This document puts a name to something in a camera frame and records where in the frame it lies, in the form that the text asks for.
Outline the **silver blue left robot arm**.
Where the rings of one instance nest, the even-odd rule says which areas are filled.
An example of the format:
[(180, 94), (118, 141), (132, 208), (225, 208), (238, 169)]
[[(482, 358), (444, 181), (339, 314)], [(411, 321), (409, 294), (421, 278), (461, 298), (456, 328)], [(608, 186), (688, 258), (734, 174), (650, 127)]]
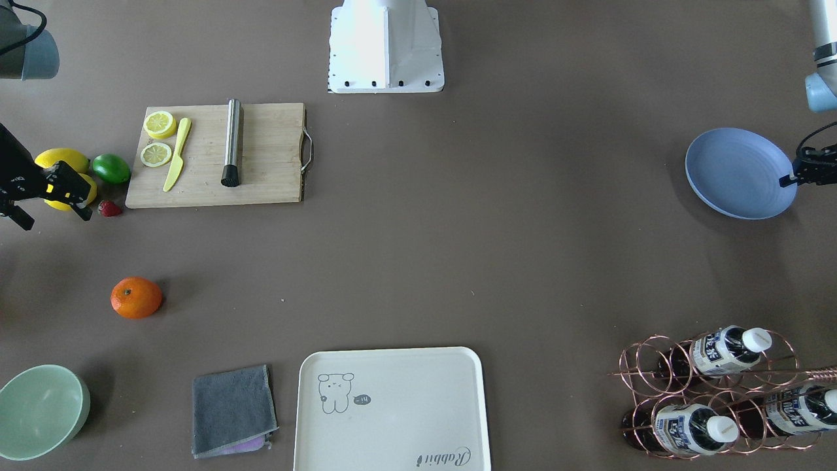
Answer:
[[(805, 78), (808, 108), (814, 113), (836, 109), (836, 2), (810, 1), (813, 45), (812, 58), (816, 71)], [(792, 185), (836, 183), (836, 146), (816, 148), (807, 145), (810, 138), (820, 132), (835, 128), (828, 123), (810, 132), (795, 150), (791, 173), (778, 179), (781, 188)]]

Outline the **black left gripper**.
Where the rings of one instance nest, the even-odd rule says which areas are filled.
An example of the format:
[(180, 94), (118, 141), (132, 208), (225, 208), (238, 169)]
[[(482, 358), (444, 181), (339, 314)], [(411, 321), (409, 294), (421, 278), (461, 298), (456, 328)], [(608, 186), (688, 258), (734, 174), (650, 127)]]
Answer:
[(835, 125), (836, 122), (831, 122), (821, 126), (821, 128), (810, 132), (808, 136), (801, 140), (795, 150), (792, 172), (778, 179), (781, 188), (794, 184), (822, 186), (836, 183), (836, 144), (822, 147), (819, 150), (815, 147), (806, 146), (811, 137)]

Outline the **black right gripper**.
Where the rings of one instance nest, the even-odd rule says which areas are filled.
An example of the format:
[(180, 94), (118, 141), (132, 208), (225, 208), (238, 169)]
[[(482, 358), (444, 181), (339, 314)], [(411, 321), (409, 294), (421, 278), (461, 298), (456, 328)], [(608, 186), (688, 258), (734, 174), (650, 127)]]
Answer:
[(33, 229), (34, 220), (18, 201), (42, 199), (65, 203), (84, 221), (92, 219), (87, 199), (92, 185), (68, 164), (59, 162), (42, 169), (17, 138), (1, 126), (1, 215), (23, 230)]

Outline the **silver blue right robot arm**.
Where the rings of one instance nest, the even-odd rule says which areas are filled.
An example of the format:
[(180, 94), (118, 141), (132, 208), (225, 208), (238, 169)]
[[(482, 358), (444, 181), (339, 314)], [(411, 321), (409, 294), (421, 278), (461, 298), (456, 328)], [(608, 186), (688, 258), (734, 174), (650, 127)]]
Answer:
[[(37, 9), (15, 1), (2, 2), (2, 78), (51, 79), (60, 68), (47, 18)], [(92, 185), (71, 164), (59, 160), (40, 167), (32, 154), (1, 126), (1, 215), (24, 230), (34, 220), (18, 201), (42, 199), (68, 205), (82, 220), (92, 217), (88, 194)]]

